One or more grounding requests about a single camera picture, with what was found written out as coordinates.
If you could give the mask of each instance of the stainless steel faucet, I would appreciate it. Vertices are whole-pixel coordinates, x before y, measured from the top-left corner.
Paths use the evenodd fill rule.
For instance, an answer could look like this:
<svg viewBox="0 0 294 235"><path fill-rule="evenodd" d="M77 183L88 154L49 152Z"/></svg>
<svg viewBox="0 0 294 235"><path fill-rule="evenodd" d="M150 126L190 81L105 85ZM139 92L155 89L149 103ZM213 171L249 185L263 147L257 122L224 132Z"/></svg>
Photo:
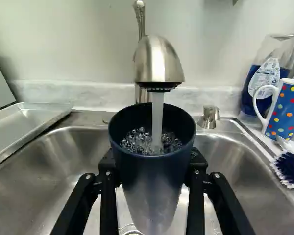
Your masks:
<svg viewBox="0 0 294 235"><path fill-rule="evenodd" d="M133 4L139 29L134 54L135 101L150 102L149 92L169 92L185 81L181 62L170 42L160 36L145 35L145 4Z"/></svg>
<svg viewBox="0 0 294 235"><path fill-rule="evenodd" d="M200 117L197 124L205 129L214 129L216 120L220 120L219 108L213 105L205 105L203 107L203 116Z"/></svg>

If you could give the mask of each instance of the dish brush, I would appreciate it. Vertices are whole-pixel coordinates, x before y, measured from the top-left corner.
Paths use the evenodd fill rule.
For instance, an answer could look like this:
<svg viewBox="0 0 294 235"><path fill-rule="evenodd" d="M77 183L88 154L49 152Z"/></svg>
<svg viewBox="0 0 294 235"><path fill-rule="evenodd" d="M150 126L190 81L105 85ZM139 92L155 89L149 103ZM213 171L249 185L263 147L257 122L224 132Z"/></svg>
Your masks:
<svg viewBox="0 0 294 235"><path fill-rule="evenodd" d="M273 159L270 166L282 184L287 188L294 188L294 141L286 141L280 136L276 139L284 151Z"/></svg>

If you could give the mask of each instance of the polka dot mug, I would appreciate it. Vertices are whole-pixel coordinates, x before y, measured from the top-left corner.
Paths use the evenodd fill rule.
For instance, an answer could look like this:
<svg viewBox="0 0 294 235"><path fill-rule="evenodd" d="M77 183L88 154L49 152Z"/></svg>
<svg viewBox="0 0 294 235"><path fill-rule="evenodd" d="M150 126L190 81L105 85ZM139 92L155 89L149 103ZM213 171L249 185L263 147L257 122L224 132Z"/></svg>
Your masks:
<svg viewBox="0 0 294 235"><path fill-rule="evenodd" d="M256 99L260 92L273 91L272 104L266 118L259 113ZM264 85L256 90L253 106L263 128L262 133L276 140L279 135L289 140L294 135L294 79L283 78L277 86Z"/></svg>

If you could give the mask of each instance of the stainless steel sink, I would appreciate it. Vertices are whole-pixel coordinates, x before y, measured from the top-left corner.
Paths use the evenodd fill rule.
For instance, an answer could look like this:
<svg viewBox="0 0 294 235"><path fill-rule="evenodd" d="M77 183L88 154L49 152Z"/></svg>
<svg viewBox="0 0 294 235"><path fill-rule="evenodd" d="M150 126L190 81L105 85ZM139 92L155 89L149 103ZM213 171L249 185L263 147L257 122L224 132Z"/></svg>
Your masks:
<svg viewBox="0 0 294 235"><path fill-rule="evenodd" d="M98 174L109 148L107 119L112 113L73 113L0 164L0 235L47 235L80 175ZM286 190L268 167L264 149L232 119L216 129L198 127L194 146L208 161L208 172L222 172L236 193L256 234L294 235L294 192ZM117 189L119 225L132 220L122 188ZM166 234L185 234L188 188L183 187L172 226ZM206 234L222 234L205 197ZM99 235L100 197L85 235Z"/></svg>

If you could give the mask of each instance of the blue bottle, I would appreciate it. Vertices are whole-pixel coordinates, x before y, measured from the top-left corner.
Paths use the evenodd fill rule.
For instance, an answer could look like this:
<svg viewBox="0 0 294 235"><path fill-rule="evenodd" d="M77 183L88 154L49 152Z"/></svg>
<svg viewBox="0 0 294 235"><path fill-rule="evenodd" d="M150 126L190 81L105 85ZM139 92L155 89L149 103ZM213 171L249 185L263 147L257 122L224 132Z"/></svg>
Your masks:
<svg viewBox="0 0 294 235"><path fill-rule="evenodd" d="M241 111L256 116L252 102L255 91L263 85L277 85L281 78L287 78L293 63L294 34L266 36L247 75L242 90ZM271 103L271 90L264 90L257 96L257 107L263 116Z"/></svg>

